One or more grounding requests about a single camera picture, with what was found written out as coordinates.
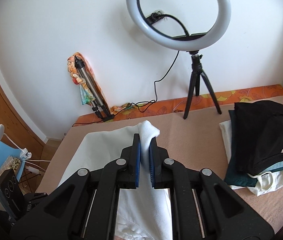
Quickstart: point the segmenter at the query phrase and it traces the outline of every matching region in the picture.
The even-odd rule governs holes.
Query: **white folded garment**
[[[120,190],[115,235],[127,240],[171,240],[172,215],[168,190],[153,189],[150,180],[149,145],[160,131],[149,121],[114,131],[87,134],[59,185],[80,168],[94,171],[118,159],[122,149],[132,145],[135,133],[139,133],[141,144],[139,187]]]
[[[222,131],[222,137],[224,142],[224,147],[227,156],[227,162],[229,163],[232,157],[232,123],[231,121],[225,121],[219,124]],[[232,189],[239,189],[242,187],[230,186]],[[259,196],[266,194],[268,192],[275,191],[283,187],[283,171],[277,171],[273,173],[262,172],[261,175],[257,177],[256,187],[247,187],[252,193]]]

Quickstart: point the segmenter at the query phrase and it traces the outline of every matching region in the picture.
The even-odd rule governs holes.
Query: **white ring light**
[[[218,16],[213,27],[205,36],[192,41],[173,40],[148,25],[139,5],[139,0],[126,0],[130,17],[141,31],[154,42],[175,50],[195,51],[204,49],[217,42],[226,32],[231,19],[231,3],[229,0],[217,0]]]

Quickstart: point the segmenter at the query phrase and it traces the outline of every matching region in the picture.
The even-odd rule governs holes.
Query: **wooden floor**
[[[61,144],[61,141],[56,140],[48,140],[46,145],[43,148],[43,152],[41,154],[41,160],[48,160],[50,161],[52,157],[54,156],[55,152],[57,151],[59,145]],[[49,162],[33,162],[43,169],[47,169]],[[32,192],[34,193],[36,189],[38,188],[41,180],[43,178],[43,175],[39,174],[36,175],[34,173],[29,172],[28,170],[24,170],[19,182],[20,188],[24,193]]]

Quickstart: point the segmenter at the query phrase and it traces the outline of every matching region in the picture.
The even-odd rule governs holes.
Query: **beige blanket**
[[[268,100],[283,104],[283,96]],[[183,119],[183,113],[172,113],[73,127],[56,151],[37,192],[50,194],[56,189],[86,134],[133,126],[144,120],[149,120],[152,125],[160,129],[157,144],[166,148],[171,158],[190,169],[210,168],[223,179],[227,170],[227,159],[219,123],[230,119],[228,110],[234,109],[234,105],[221,106],[221,109],[223,111],[221,115],[217,113],[215,107],[190,111],[186,120]],[[283,188],[259,197],[246,188],[235,192],[267,220],[275,232],[283,226]]]

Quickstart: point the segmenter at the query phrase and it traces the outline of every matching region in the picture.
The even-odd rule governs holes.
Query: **silver rivet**
[[[203,169],[202,170],[202,173],[205,175],[205,176],[210,176],[212,174],[212,171],[210,169]]]
[[[164,163],[166,163],[167,165],[172,165],[172,164],[174,164],[174,160],[171,159],[171,158],[167,158],[167,159],[164,160]]]
[[[86,170],[86,169],[80,169],[80,170],[77,171],[77,174],[79,176],[86,176],[87,173],[88,173],[88,170]]]
[[[116,163],[117,163],[118,165],[125,165],[125,164],[126,164],[126,160],[125,160],[125,159],[118,159],[118,160],[116,161]]]

